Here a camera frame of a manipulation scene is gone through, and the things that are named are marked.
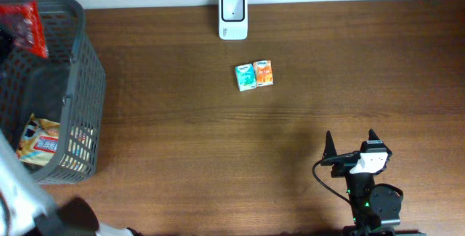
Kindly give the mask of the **orange tissue pack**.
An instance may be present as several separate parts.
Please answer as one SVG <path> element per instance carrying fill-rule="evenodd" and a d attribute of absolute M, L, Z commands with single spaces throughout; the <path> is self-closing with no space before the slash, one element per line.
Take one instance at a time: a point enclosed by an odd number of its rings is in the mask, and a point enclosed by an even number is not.
<path fill-rule="evenodd" d="M 274 84 L 270 60 L 254 62 L 253 68 L 256 76 L 257 86 L 269 86 Z"/>

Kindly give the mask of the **teal tissue pack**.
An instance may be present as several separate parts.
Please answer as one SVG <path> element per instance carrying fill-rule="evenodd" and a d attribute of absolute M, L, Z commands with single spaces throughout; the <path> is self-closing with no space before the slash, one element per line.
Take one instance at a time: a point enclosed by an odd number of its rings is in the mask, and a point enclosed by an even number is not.
<path fill-rule="evenodd" d="M 256 76 L 252 64 L 236 66 L 235 75 L 239 91 L 247 91 L 257 87 Z"/>

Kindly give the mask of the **yellow wet wipes pack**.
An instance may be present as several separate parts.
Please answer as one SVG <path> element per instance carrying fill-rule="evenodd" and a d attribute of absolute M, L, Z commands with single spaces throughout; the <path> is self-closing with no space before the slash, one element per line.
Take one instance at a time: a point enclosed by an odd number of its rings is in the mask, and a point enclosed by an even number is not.
<path fill-rule="evenodd" d="M 45 166 L 57 151 L 60 123 L 31 114 L 16 150 L 23 163 Z"/>

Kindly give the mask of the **red snack bag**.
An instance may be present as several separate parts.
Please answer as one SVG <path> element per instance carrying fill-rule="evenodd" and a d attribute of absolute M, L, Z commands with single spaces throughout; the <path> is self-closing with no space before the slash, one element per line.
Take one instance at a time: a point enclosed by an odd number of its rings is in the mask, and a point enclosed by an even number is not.
<path fill-rule="evenodd" d="M 1 4 L 1 24 L 11 33 L 15 46 L 36 56 L 48 57 L 37 0 L 22 4 Z"/>

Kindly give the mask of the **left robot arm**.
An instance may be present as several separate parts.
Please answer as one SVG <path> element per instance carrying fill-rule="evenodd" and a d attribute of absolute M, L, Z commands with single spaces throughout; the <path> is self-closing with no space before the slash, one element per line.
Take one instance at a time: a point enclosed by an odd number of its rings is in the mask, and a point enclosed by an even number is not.
<path fill-rule="evenodd" d="M 74 197 L 59 206 L 34 182 L 1 135 L 2 235 L 135 236 L 132 228 L 115 228 L 98 220 L 90 205 Z"/>

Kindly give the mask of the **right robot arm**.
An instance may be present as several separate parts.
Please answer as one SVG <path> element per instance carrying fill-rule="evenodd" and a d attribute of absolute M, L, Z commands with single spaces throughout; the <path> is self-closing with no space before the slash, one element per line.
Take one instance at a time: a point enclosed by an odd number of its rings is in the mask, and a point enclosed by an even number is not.
<path fill-rule="evenodd" d="M 343 235 L 395 235 L 400 223 L 403 191 L 390 184 L 377 184 L 374 177 L 387 167 L 392 151 L 379 139 L 374 130 L 362 142 L 358 151 L 339 155 L 331 133 L 325 135 L 325 148 L 317 166 L 330 166 L 333 178 L 344 178 L 347 197 L 328 185 L 322 186 L 346 201 L 352 210 L 354 224 L 343 228 Z"/>

